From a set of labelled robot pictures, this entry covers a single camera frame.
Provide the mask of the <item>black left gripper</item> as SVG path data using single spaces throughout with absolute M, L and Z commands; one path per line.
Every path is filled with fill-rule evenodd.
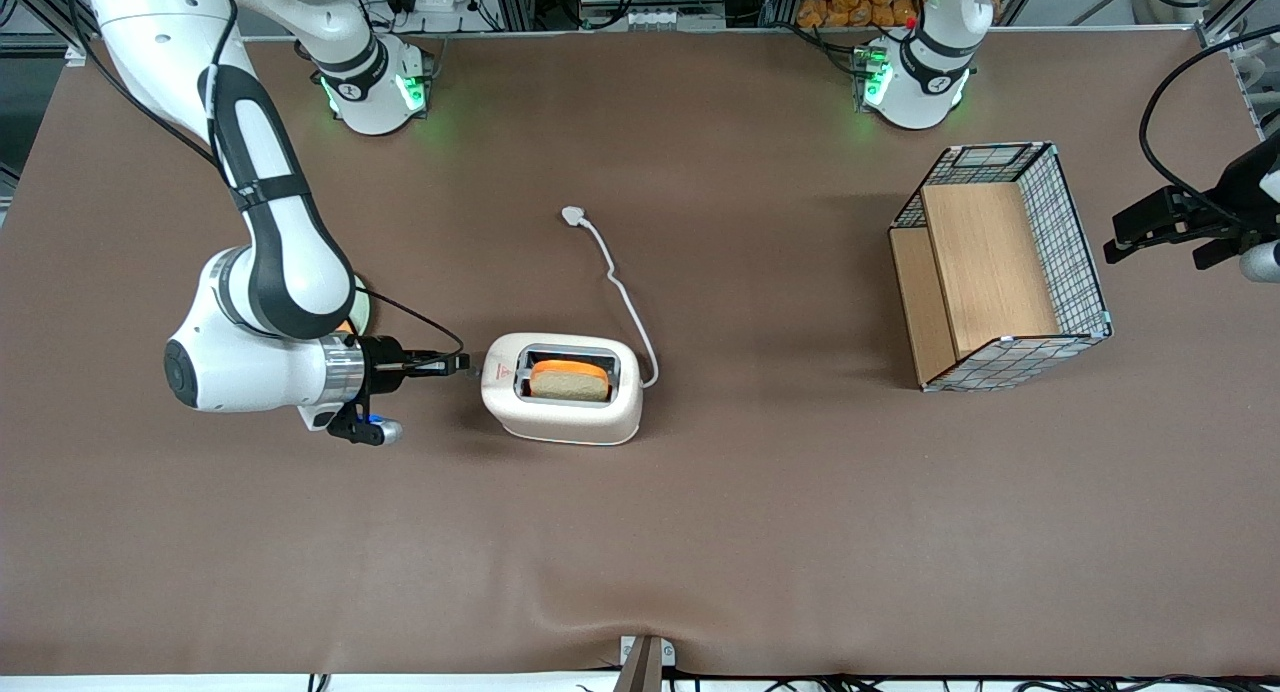
M 1226 223 L 1253 244 L 1277 240 L 1279 137 L 1271 137 L 1229 162 L 1212 187 L 1212 201 Z M 1217 232 L 1217 214 L 1174 185 L 1153 191 L 1112 215 L 1114 238 L 1103 246 L 1106 263 L 1120 263 L 1146 247 L 1183 244 Z M 1193 251 L 1197 271 L 1242 253 L 1239 237 L 1215 237 Z

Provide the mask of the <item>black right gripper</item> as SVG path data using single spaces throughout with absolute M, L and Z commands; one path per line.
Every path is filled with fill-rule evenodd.
M 357 347 L 364 356 L 364 382 L 361 397 L 384 395 L 397 391 L 404 377 L 447 377 L 454 367 L 468 367 L 467 353 L 440 353 L 440 350 L 406 350 L 394 336 L 357 336 Z

